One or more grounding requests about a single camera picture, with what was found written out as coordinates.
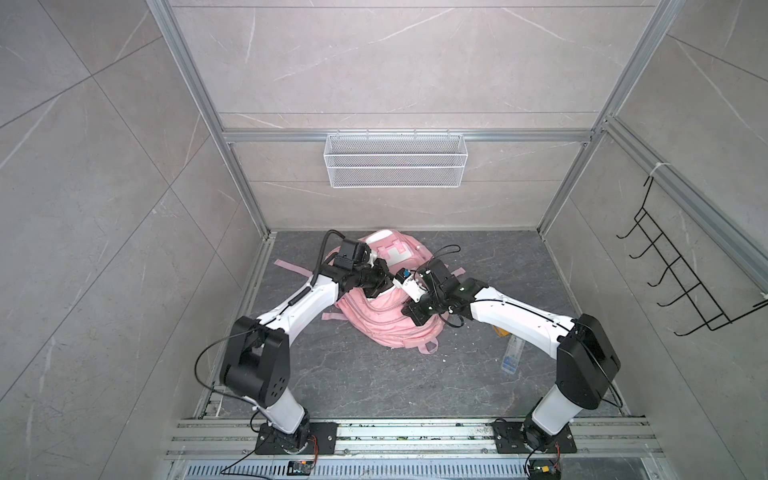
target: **dark marble floor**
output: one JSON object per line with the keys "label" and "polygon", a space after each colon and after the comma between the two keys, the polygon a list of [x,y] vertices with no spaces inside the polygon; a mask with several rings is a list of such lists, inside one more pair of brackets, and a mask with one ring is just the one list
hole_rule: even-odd
{"label": "dark marble floor", "polygon": [[[348,233],[362,237],[363,232]],[[460,253],[443,257],[502,292],[555,313],[574,315],[547,250],[536,232],[409,232],[432,252],[449,244]],[[279,268],[282,259],[311,270],[323,232],[277,234],[254,314],[273,308],[306,281]],[[338,244],[332,241],[329,250]],[[291,346],[290,388],[315,418],[409,416],[525,416],[552,386],[555,361],[526,344],[518,371],[502,372],[508,340],[490,325],[469,322],[445,328],[433,355],[380,346],[347,322],[315,319]],[[250,416],[247,405],[225,399],[221,416]],[[582,415],[619,416],[607,403]]]}

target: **plastic bottle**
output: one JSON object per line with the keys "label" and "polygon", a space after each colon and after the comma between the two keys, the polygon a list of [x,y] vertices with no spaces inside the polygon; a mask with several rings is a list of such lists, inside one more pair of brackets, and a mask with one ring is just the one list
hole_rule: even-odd
{"label": "plastic bottle", "polygon": [[504,353],[504,359],[502,359],[502,370],[504,372],[514,374],[517,371],[524,346],[525,340],[518,338],[513,334],[509,335],[507,351]]}

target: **wall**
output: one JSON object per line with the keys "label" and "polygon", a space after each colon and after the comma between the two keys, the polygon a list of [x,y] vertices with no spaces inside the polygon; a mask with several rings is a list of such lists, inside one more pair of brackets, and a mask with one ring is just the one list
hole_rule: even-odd
{"label": "wall", "polygon": [[621,109],[665,161],[768,247],[768,2],[688,0]]}
{"label": "wall", "polygon": [[0,18],[0,476],[147,478],[256,228],[143,1]]}
{"label": "wall", "polygon": [[[690,1],[652,57],[619,118],[711,202],[768,247],[768,101],[764,2]],[[627,239],[646,174],[605,140],[558,215],[547,242],[585,312],[605,320],[617,344],[617,378],[634,414],[645,414],[681,478],[768,478],[768,309],[709,331],[636,230]],[[658,186],[650,215],[730,318],[763,299],[760,290]],[[642,223],[655,237],[657,230]],[[674,255],[664,240],[662,254]],[[676,264],[684,285],[695,284]],[[698,287],[694,302],[716,307]],[[713,326],[723,325],[723,319]]]}
{"label": "wall", "polygon": [[[224,126],[282,129],[591,128],[655,2],[171,3]],[[471,144],[455,190],[333,190],[322,145],[237,151],[274,228],[530,229],[578,146]]]}
{"label": "wall", "polygon": [[458,188],[331,188],[323,143],[236,144],[267,223],[290,228],[535,229],[578,142],[469,143]]}

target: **gray marble tile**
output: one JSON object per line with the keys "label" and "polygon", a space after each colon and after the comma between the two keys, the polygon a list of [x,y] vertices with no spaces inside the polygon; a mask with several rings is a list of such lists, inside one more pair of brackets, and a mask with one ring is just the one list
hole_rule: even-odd
{"label": "gray marble tile", "polygon": [[670,35],[768,78],[768,4],[762,0],[688,0]]}
{"label": "gray marble tile", "polygon": [[[102,478],[156,478],[167,473],[159,465],[165,435],[179,419],[194,413],[202,388],[192,374],[197,354],[227,335],[240,288],[218,255],[163,349],[139,396],[125,429],[107,462]],[[216,351],[210,350],[200,371],[210,371]]]}
{"label": "gray marble tile", "polygon": [[259,231],[253,224],[245,204],[240,202],[219,243],[217,252],[224,261],[224,265],[227,266],[227,269],[241,286],[247,280],[251,263],[256,256],[260,242]]}
{"label": "gray marble tile", "polygon": [[[345,232],[362,237],[363,232]],[[451,268],[487,280],[543,309],[574,315],[554,265],[536,232],[411,232],[431,251],[457,243]],[[280,232],[254,303],[271,309],[305,280],[273,264],[282,259],[312,268],[323,232]],[[483,323],[443,329],[437,353],[380,346],[348,323],[315,319],[291,348],[291,389],[316,418],[349,416],[525,416],[554,381],[555,364],[526,345],[515,375],[502,372],[508,340]],[[247,406],[225,399],[222,416],[244,416]],[[599,415],[616,415],[602,409]]]}
{"label": "gray marble tile", "polygon": [[685,472],[683,478],[742,478],[659,333],[572,201],[546,240],[579,306],[601,321],[619,355],[616,382],[624,401],[632,415],[649,418],[675,471]]}
{"label": "gray marble tile", "polygon": [[0,402],[4,478],[100,475],[213,255],[169,190]]}
{"label": "gray marble tile", "polygon": [[471,142],[463,181],[562,180],[580,142]]}
{"label": "gray marble tile", "polygon": [[[471,142],[462,181],[562,180],[576,158],[578,142]],[[236,145],[251,181],[326,181],[324,144],[255,142]]]}
{"label": "gray marble tile", "polygon": [[0,125],[88,76],[88,70],[37,2],[0,6]]}
{"label": "gray marble tile", "polygon": [[620,117],[768,247],[768,81],[665,38]]}
{"label": "gray marble tile", "polygon": [[250,182],[273,229],[512,228],[532,230],[559,180],[464,182],[457,188],[331,188]]}
{"label": "gray marble tile", "polygon": [[[528,7],[530,0],[172,0],[178,7]],[[654,6],[655,0],[538,0],[537,7]]]}
{"label": "gray marble tile", "polygon": [[324,148],[322,142],[235,144],[237,160],[251,181],[328,181]]}
{"label": "gray marble tile", "polygon": [[646,480],[640,458],[561,458],[562,480]]}
{"label": "gray marble tile", "polygon": [[513,114],[220,113],[225,128],[592,128],[595,112]]}
{"label": "gray marble tile", "polygon": [[0,129],[0,159],[5,393],[167,184],[92,79]]}
{"label": "gray marble tile", "polygon": [[174,11],[220,111],[322,114],[599,111],[653,9]]}
{"label": "gray marble tile", "polygon": [[41,3],[91,73],[160,37],[144,0],[41,0]]}
{"label": "gray marble tile", "polygon": [[172,183],[203,144],[208,129],[165,41],[143,47],[95,78]]}
{"label": "gray marble tile", "polygon": [[210,244],[218,247],[240,204],[240,193],[210,137],[171,188]]}
{"label": "gray marble tile", "polygon": [[[617,233],[624,234],[631,228],[631,218],[645,195],[645,177],[645,172],[620,147],[606,143],[591,160],[572,197],[627,279],[661,342],[742,472],[747,478],[759,478],[766,458],[759,447],[760,438],[768,428],[764,398],[758,393],[768,391],[764,361],[768,332],[762,328],[768,311],[758,311],[715,332],[705,328],[690,336],[674,335],[700,326],[702,320],[687,300],[666,308],[657,305],[675,298],[681,288],[671,275],[659,287],[647,285],[659,279],[664,264],[653,251],[639,260],[628,257],[648,245],[641,232],[626,240],[616,238]],[[659,187],[651,190],[646,207],[731,318],[761,301],[760,289]],[[685,285],[695,284],[690,269],[680,266],[675,272]],[[703,289],[692,294],[707,318],[717,314]]]}

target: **black cable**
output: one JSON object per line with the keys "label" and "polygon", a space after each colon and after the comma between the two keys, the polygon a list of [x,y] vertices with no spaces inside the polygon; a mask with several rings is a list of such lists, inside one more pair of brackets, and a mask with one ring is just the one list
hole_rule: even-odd
{"label": "black cable", "polygon": [[205,347],[205,348],[203,349],[203,351],[202,351],[202,352],[200,352],[200,355],[198,355],[198,356],[197,356],[197,359],[194,361],[194,368],[193,368],[193,370],[194,370],[194,379],[195,379],[195,380],[197,380],[197,383],[200,383],[200,385],[201,385],[201,386],[202,386],[204,389],[206,389],[206,390],[210,390],[210,391],[211,391],[211,392],[213,392],[213,393],[218,393],[218,394],[220,394],[220,395],[222,395],[222,396],[226,396],[226,397],[229,397],[229,398],[231,398],[231,399],[237,399],[237,400],[240,400],[241,402],[245,402],[245,403],[247,403],[247,404],[248,404],[248,405],[250,405],[250,406],[253,406],[253,403],[251,403],[251,402],[249,402],[249,401],[245,400],[243,397],[239,397],[239,396],[231,395],[231,394],[229,394],[229,393],[226,393],[226,392],[217,392],[217,391],[216,391],[216,390],[214,390],[212,387],[210,387],[210,386],[206,385],[206,384],[205,384],[205,383],[204,383],[202,380],[200,380],[200,377],[199,377],[199,376],[197,376],[197,364],[198,364],[198,363],[200,363],[200,359],[201,359],[201,358],[203,358],[203,355],[205,355],[205,352],[207,352],[207,351],[208,351],[208,350],[209,350],[209,349],[210,349],[212,346],[215,346],[215,345],[217,345],[217,344],[219,344],[219,343],[223,342],[224,340],[229,340],[229,339],[231,339],[231,338],[234,338],[234,337],[236,337],[236,336],[240,336],[240,335],[246,335],[246,334],[248,334],[248,333],[253,333],[253,332],[255,332],[255,331],[256,331],[255,329],[248,329],[248,330],[246,330],[246,331],[244,331],[244,332],[235,333],[235,334],[233,334],[233,335],[225,336],[224,338],[218,339],[217,341],[215,341],[215,342],[211,343],[209,346]]}
{"label": "black cable", "polygon": [[310,281],[310,286],[315,286],[317,276],[320,275],[320,267],[323,265],[323,257],[326,254],[326,245],[328,244],[328,239],[330,238],[331,233],[339,236],[342,240],[346,238],[344,237],[344,234],[338,230],[328,230],[326,232],[326,234],[323,236],[323,242],[320,244],[320,252],[317,254],[317,263],[315,264],[315,271],[312,272],[312,280]]}
{"label": "black cable", "polygon": [[464,317],[463,317],[463,316],[461,316],[461,315],[459,315],[459,316],[458,316],[460,319],[462,319],[462,323],[461,323],[461,325],[455,325],[454,323],[450,323],[448,320],[446,320],[446,319],[445,319],[445,318],[442,316],[442,313],[438,313],[438,314],[437,314],[437,316],[439,316],[439,317],[440,317],[440,320],[442,320],[442,322],[443,322],[445,325],[447,325],[447,326],[450,326],[450,327],[452,327],[452,328],[455,328],[455,329],[459,329],[459,328],[462,328],[462,327],[464,326]]}
{"label": "black cable", "polygon": [[[442,252],[442,253],[440,253],[442,250],[444,250],[444,249],[446,249],[448,247],[456,247],[456,248],[455,248],[455,250],[451,250],[450,252]],[[456,243],[450,243],[449,245],[445,245],[443,247],[438,248],[437,251],[434,252],[429,259],[430,260],[434,260],[435,258],[442,257],[443,255],[450,255],[451,253],[458,253],[460,251],[462,251],[462,248],[461,248],[460,245],[457,245]]]}
{"label": "black cable", "polygon": [[[253,412],[253,415],[251,415],[251,416],[250,416],[250,421],[248,422],[248,426],[249,426],[249,427],[250,427],[250,429],[251,429],[251,430],[252,430],[254,433],[256,433],[256,434],[257,434],[257,433],[259,433],[259,431],[258,431],[258,430],[256,430],[256,429],[253,427],[253,419],[255,419],[255,418],[256,418],[256,415],[258,415],[258,414],[259,414],[259,411],[258,411],[258,410],[256,410],[255,412]],[[272,435],[272,432],[273,432],[273,430],[270,430],[270,433],[269,433],[269,434],[266,436],[266,438],[265,438],[265,439],[264,439],[264,440],[261,442],[261,445],[264,445],[264,443],[266,443],[267,439],[268,439],[268,438],[269,438],[269,437]],[[248,454],[247,454],[247,455],[245,455],[243,458],[241,458],[241,459],[240,459],[240,460],[238,460],[237,462],[234,462],[232,465],[228,465],[227,467],[224,467],[224,468],[222,468],[222,469],[221,469],[221,472],[219,472],[219,475],[239,475],[239,476],[241,476],[241,477],[261,478],[261,479],[263,479],[263,480],[272,480],[270,477],[265,477],[265,476],[263,476],[263,475],[253,475],[253,474],[250,474],[250,473],[232,473],[232,472],[228,472],[228,471],[227,471],[227,470],[229,470],[230,468],[232,468],[232,467],[234,467],[235,465],[237,465],[238,463],[240,463],[240,462],[242,462],[243,460],[245,460],[246,458],[250,457],[250,456],[251,456],[251,455],[253,455],[254,453],[256,453],[256,450],[257,450],[258,448],[259,448],[259,443],[258,443],[258,440],[257,440],[256,446],[255,446],[255,447],[253,447],[253,450],[252,450],[252,451],[248,452]]]}
{"label": "black cable", "polygon": [[536,447],[535,449],[531,450],[531,453],[528,454],[528,457],[525,459],[525,463],[523,464],[523,470],[525,471],[525,475],[530,478],[531,477],[531,470],[528,468],[528,461],[531,459],[533,454],[536,453],[536,450],[539,449],[540,446]]}
{"label": "black cable", "polygon": [[541,315],[539,312],[534,312],[533,310],[529,310],[529,309],[525,308],[524,306],[520,306],[520,305],[518,305],[517,303],[510,303],[510,302],[505,302],[504,300],[501,300],[501,299],[498,299],[498,298],[481,298],[480,300],[475,300],[475,301],[474,301],[474,302],[472,302],[472,303],[477,303],[477,302],[499,302],[499,303],[504,303],[505,305],[512,305],[512,306],[516,306],[516,307],[518,307],[520,310],[525,310],[525,311],[526,311],[526,312],[528,312],[528,313],[533,313],[533,314],[534,314],[534,315],[536,315],[536,316],[540,316],[541,318],[543,318],[543,319],[547,320],[548,322],[551,322],[551,323],[553,323],[554,325],[556,325],[556,326],[559,326],[560,328],[562,328],[562,329],[563,329],[563,330],[565,330],[566,332],[570,332],[570,330],[569,330],[569,329],[565,328],[565,327],[564,327],[564,326],[562,326],[560,323],[555,323],[555,322],[554,322],[554,320],[553,320],[552,318],[550,318],[550,317],[548,317],[548,316],[546,316],[546,315]]}
{"label": "black cable", "polygon": [[592,361],[600,369],[600,372],[605,377],[605,381],[608,382],[608,388],[611,389],[611,394],[613,394],[614,399],[616,400],[616,403],[618,403],[619,405],[617,405],[616,403],[613,403],[611,400],[606,400],[606,399],[602,399],[603,402],[607,402],[608,404],[613,405],[617,409],[622,409],[624,407],[624,400],[619,396],[619,392],[616,391],[616,389],[614,388],[614,384],[609,380],[608,375],[605,373],[605,370],[603,370],[603,366],[600,364],[600,362],[598,362],[598,359],[594,358],[592,351],[590,351],[589,348],[587,348],[584,342],[582,342],[580,339],[576,339],[576,340],[581,344],[581,346],[584,347],[584,350],[587,350],[587,354],[589,355],[589,358],[591,358]]}
{"label": "black cable", "polygon": [[231,472],[227,471],[230,468],[232,468],[235,465],[237,465],[238,463],[240,463],[243,460],[245,460],[246,458],[250,457],[254,453],[256,453],[256,449],[255,448],[252,451],[248,452],[243,458],[241,458],[237,462],[234,462],[232,465],[228,465],[227,467],[222,468],[221,472],[219,472],[219,475],[239,475],[240,477],[261,478],[263,480],[272,480],[270,477],[265,477],[263,475],[253,475],[253,474],[250,474],[250,473],[231,473]]}

